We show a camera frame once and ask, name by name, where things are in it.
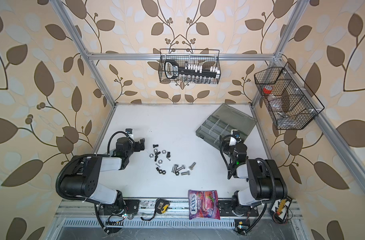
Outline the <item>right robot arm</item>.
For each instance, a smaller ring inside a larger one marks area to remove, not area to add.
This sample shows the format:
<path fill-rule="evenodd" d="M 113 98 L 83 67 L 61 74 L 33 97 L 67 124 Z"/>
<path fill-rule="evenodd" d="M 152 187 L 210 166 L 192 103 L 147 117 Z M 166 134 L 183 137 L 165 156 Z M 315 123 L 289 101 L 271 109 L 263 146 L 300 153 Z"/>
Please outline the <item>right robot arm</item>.
<path fill-rule="evenodd" d="M 225 144 L 224 152 L 229 157 L 227 178 L 245 179 L 246 189 L 232 196 L 232 211 L 238 216 L 261 204 L 273 205 L 288 195 L 286 183 L 274 160 L 250 159 L 243 143 Z"/>

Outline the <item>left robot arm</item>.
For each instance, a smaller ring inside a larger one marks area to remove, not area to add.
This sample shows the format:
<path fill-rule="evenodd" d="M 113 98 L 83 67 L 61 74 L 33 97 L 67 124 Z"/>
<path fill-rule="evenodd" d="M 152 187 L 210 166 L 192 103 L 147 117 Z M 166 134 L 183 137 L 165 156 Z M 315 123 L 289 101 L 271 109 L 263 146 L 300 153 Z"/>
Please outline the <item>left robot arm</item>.
<path fill-rule="evenodd" d="M 86 201 L 125 209 L 122 192 L 99 182 L 103 172 L 122 171 L 133 153 L 145 150 L 145 139 L 135 142 L 130 137 L 117 139 L 113 155 L 85 154 L 74 156 L 60 171 L 55 183 L 57 194 L 66 200 Z"/>

